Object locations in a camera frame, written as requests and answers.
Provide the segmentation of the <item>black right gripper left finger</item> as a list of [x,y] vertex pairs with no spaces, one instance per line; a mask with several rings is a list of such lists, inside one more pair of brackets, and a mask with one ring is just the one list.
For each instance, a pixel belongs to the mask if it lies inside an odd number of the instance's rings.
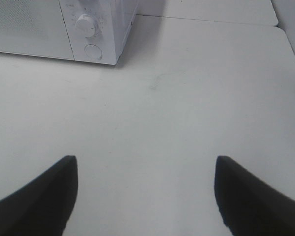
[[0,200],[0,236],[61,236],[78,193],[75,156],[65,156]]

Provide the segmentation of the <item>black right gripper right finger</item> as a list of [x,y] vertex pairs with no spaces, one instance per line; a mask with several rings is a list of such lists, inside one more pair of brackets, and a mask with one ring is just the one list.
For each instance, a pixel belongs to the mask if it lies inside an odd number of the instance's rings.
[[234,236],[295,236],[295,201],[228,156],[218,156],[214,193]]

